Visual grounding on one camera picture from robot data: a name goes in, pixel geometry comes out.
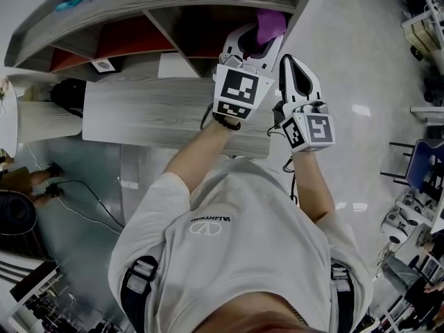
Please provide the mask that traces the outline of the blue chair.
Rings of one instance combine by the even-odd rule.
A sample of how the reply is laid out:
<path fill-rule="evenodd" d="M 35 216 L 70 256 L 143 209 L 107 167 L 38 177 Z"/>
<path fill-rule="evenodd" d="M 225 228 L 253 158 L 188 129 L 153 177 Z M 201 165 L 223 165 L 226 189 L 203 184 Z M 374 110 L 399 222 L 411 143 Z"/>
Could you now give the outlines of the blue chair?
<path fill-rule="evenodd" d="M 404 183 L 418 191 L 424 189 L 426 175 L 432 171 L 432 157 L 444 166 L 444 139 L 419 139 L 414 145 L 399 142 L 390 142 L 389 144 L 411 149 L 410 153 L 406 153 L 406 156 L 409 157 L 409 164 L 404 175 L 387 172 L 379 174 L 394 180 L 403 180 Z"/>

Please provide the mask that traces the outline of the wooden shelf unit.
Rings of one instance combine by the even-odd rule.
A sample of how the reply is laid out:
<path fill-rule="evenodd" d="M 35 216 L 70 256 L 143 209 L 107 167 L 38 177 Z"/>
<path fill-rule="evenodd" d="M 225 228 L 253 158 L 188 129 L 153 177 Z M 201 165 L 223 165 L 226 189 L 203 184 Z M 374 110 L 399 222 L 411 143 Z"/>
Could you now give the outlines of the wooden shelf unit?
<path fill-rule="evenodd" d="M 208 78 L 227 36 L 246 24 L 257 25 L 257 9 L 284 13 L 291 32 L 309 0 L 85 0 L 56 12 L 66 0 L 47 0 L 12 34 L 4 64 L 26 71 L 102 81 L 122 76 L 128 62 L 153 62 L 161 53 L 179 53 Z M 97 74 L 89 64 L 121 58 L 121 71 Z"/>

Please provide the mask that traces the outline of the white round table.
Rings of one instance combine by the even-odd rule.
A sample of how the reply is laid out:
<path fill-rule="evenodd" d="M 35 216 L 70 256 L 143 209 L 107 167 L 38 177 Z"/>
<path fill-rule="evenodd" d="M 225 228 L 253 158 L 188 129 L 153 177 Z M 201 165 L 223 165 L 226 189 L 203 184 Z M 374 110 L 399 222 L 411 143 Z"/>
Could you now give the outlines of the white round table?
<path fill-rule="evenodd" d="M 23 101 L 10 80 L 0 79 L 0 149 L 14 157 L 20 144 L 77 135 L 81 118 L 52 101 Z"/>

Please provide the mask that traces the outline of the light wood-grain table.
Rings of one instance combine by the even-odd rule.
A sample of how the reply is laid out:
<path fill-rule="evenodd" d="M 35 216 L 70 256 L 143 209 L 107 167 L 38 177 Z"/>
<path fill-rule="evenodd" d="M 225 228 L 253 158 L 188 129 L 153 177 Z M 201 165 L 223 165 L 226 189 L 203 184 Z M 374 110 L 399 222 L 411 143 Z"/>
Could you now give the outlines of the light wood-grain table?
<path fill-rule="evenodd" d="M 87 83 L 83 139 L 95 142 L 183 147 L 200 130 L 213 101 L 211 78 L 148 76 L 153 62 L 134 59 L 122 76 Z"/>

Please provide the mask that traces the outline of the white robot device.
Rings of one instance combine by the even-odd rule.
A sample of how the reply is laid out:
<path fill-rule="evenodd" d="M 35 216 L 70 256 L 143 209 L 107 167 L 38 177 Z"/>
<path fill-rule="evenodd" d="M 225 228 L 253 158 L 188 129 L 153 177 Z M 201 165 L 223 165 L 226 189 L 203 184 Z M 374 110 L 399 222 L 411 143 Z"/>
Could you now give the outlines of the white robot device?
<path fill-rule="evenodd" d="M 410 222 L 399 212 L 389 212 L 381 224 L 382 234 L 394 244 L 403 244 L 413 234 L 416 225 Z"/>
<path fill-rule="evenodd" d="M 409 208 L 410 212 L 418 213 L 424 218 L 432 219 L 434 215 L 429 203 L 420 200 L 414 192 L 406 192 L 401 195 L 397 199 L 396 205 L 402 208 L 405 213 L 407 213 L 407 208 Z"/>

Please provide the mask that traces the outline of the white paper sheet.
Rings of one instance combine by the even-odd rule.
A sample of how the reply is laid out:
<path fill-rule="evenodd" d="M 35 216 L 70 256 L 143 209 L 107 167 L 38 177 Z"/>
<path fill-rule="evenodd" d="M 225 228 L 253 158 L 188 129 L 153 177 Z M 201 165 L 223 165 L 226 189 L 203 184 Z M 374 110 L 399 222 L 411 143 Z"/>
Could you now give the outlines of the white paper sheet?
<path fill-rule="evenodd" d="M 179 53 L 161 53 L 158 78 L 200 78 L 192 65 Z"/>

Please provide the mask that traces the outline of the black backpack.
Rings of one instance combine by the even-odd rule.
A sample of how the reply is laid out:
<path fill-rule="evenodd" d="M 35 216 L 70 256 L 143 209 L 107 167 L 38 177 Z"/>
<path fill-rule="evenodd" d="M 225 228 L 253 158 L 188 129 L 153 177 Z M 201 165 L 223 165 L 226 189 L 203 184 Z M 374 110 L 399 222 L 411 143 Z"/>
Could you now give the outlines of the black backpack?
<path fill-rule="evenodd" d="M 86 85 L 85 80 L 65 79 L 50 91 L 51 100 L 70 114 L 82 119 Z"/>

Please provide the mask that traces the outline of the person's white t-shirt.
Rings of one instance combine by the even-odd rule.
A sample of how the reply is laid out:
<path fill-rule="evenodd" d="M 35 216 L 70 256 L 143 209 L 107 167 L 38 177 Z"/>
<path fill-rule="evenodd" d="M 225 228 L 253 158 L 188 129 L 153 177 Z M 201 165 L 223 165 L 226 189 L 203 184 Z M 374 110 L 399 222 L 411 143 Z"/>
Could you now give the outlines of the person's white t-shirt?
<path fill-rule="evenodd" d="M 373 283 L 352 228 L 330 212 L 314 223 L 276 174 L 239 158 L 191 194 L 178 176 L 149 188 L 112 252 L 109 285 L 140 333 L 192 333 L 245 293 L 284 298 L 317 330 L 336 333 L 339 294 L 363 318 Z"/>

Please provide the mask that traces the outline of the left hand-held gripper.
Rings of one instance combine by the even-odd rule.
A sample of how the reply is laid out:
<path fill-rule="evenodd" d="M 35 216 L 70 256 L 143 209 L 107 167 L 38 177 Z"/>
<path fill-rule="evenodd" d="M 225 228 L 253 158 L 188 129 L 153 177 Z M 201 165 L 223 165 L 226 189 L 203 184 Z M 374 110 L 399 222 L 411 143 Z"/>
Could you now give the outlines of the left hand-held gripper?
<path fill-rule="evenodd" d="M 279 35 L 257 46 L 256 24 L 243 25 L 227 36 L 213 73 L 214 113 L 234 119 L 252 117 L 275 83 L 260 71 L 273 69 L 282 40 Z M 251 65 L 243 63 L 248 58 Z"/>

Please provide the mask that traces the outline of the black office chair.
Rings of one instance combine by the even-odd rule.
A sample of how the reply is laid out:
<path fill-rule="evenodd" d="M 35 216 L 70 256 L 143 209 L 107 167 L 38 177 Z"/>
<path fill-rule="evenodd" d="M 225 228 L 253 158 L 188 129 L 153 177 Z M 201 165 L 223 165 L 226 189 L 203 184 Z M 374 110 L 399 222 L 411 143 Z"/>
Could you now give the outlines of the black office chair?
<path fill-rule="evenodd" d="M 444 75 L 424 79 L 424 100 L 428 103 L 444 103 Z"/>

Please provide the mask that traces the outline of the person's right forearm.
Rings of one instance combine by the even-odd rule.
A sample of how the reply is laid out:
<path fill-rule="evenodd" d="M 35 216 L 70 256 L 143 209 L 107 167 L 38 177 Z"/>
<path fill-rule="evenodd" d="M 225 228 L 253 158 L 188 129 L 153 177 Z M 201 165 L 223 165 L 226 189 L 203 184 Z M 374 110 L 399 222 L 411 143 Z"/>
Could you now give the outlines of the person's right forearm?
<path fill-rule="evenodd" d="M 301 210 L 314 222 L 335 210 L 335 204 L 314 152 L 294 153 L 293 166 Z"/>

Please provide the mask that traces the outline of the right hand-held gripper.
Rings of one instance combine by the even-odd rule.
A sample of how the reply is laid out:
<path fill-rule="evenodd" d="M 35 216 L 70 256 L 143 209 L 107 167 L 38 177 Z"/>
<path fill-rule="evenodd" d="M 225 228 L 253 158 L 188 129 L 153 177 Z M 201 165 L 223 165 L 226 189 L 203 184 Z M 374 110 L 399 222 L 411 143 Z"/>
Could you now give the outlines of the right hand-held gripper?
<path fill-rule="evenodd" d="M 314 152 L 335 145 L 333 118 L 327 103 L 320 100 L 321 84 L 315 73 L 289 54 L 281 58 L 279 67 L 279 90 L 285 103 L 279 101 L 273 114 L 291 151 Z M 311 102 L 296 102 L 298 96 Z"/>

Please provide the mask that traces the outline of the black round seat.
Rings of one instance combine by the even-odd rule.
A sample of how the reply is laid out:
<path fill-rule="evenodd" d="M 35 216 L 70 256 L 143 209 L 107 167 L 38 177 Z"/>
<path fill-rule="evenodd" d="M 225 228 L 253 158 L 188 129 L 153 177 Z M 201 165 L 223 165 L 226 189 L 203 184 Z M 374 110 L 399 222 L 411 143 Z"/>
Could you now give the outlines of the black round seat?
<path fill-rule="evenodd" d="M 0 190 L 0 234 L 21 235 L 30 232 L 37 222 L 32 200 L 19 192 Z"/>

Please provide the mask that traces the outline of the white wheeled cart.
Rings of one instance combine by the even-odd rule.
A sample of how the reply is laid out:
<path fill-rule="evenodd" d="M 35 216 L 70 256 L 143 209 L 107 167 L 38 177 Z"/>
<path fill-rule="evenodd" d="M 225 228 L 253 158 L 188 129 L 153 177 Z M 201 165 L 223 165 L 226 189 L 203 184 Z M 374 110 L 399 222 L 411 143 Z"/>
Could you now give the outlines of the white wheeled cart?
<path fill-rule="evenodd" d="M 444 8 L 429 9 L 401 24 L 413 53 L 422 57 L 444 59 Z"/>

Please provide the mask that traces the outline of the person's left forearm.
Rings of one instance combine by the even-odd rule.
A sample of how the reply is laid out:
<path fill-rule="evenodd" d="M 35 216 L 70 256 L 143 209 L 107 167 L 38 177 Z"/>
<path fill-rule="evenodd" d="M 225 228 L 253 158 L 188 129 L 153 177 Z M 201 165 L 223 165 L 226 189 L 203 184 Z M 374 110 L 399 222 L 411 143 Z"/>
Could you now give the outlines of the person's left forearm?
<path fill-rule="evenodd" d="M 231 133 L 217 121 L 209 122 L 174 155 L 164 172 L 178 176 L 191 194 L 216 164 Z"/>

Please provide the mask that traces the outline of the purple wiping cloth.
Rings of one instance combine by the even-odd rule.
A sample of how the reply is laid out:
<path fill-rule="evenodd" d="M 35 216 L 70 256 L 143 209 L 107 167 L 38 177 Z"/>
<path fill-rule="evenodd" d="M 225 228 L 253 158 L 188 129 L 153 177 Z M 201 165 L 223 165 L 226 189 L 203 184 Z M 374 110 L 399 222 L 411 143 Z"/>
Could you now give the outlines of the purple wiping cloth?
<path fill-rule="evenodd" d="M 257 44 L 264 46 L 273 38 L 281 36 L 287 29 L 283 12 L 277 10 L 257 9 Z"/>

